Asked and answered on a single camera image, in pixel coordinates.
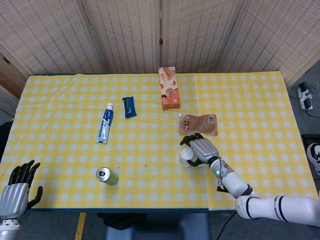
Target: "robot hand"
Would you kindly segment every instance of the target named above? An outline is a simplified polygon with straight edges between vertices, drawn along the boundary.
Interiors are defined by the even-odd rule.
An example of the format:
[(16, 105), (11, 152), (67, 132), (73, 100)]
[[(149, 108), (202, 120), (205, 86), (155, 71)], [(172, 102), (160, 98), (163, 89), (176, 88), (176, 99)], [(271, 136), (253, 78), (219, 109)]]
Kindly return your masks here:
[(180, 142), (180, 145), (183, 144), (188, 145), (197, 157), (197, 160), (194, 162), (191, 160), (187, 161), (192, 167), (196, 167), (200, 164), (210, 165), (215, 160), (220, 158), (217, 148), (200, 133), (185, 136)]
[(11, 173), (8, 185), (4, 187), (0, 200), (0, 239), (10, 236), (8, 239), (15, 239), (20, 225), (18, 218), (25, 214), (26, 210), (31, 209), (40, 202), (43, 188), (38, 187), (35, 199), (28, 202), (31, 183), (35, 172), (40, 163), (34, 164), (34, 160), (17, 166)]

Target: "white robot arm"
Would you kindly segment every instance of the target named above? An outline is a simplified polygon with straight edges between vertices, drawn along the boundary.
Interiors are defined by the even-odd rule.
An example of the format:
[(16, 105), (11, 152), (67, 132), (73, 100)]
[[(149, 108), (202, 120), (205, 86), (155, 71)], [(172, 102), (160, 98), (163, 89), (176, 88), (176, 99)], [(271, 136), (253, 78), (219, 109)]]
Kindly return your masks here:
[(263, 198), (232, 170), (219, 156), (216, 147), (201, 134), (185, 136), (180, 144), (188, 145), (197, 156), (197, 161), (188, 161), (191, 166), (209, 165), (210, 170), (218, 179), (217, 190), (228, 192), (236, 198), (235, 209), (241, 217), (245, 219), (269, 218), (320, 227), (319, 200), (283, 195)]
[(18, 219), (26, 210), (36, 205), (43, 193), (39, 186), (35, 199), (28, 202), (31, 183), (40, 163), (34, 160), (17, 166), (11, 173), (8, 185), (4, 187), (0, 200), (0, 240), (15, 240), (18, 236), (20, 225)]

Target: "sneaker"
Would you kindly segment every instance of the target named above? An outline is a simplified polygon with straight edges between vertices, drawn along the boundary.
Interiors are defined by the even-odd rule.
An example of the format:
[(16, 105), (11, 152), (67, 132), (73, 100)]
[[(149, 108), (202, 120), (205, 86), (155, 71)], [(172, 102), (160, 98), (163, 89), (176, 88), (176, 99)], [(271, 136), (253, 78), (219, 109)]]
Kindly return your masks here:
[(320, 175), (320, 144), (312, 143), (306, 149), (306, 155), (315, 167), (316, 172)]

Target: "white paper cup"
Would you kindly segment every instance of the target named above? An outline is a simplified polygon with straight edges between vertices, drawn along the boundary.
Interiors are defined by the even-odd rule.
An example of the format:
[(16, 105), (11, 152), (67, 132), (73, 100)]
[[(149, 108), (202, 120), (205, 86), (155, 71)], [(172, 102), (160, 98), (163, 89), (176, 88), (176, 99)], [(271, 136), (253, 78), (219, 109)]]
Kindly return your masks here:
[(189, 167), (190, 164), (187, 162), (188, 160), (191, 161), (195, 161), (195, 155), (194, 152), (192, 151), (192, 149), (190, 147), (185, 147), (184, 149), (182, 149), (177, 156), (177, 161), (178, 163), (182, 166), (182, 167)]

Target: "blue snack wrapper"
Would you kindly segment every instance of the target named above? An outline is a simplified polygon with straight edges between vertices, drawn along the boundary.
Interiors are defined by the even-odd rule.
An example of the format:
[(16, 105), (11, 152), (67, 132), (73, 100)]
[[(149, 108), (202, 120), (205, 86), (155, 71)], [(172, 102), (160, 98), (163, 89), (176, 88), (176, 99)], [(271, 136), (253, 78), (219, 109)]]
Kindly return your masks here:
[(126, 119), (137, 116), (135, 109), (135, 102), (133, 96), (122, 98), (124, 103), (124, 116)]

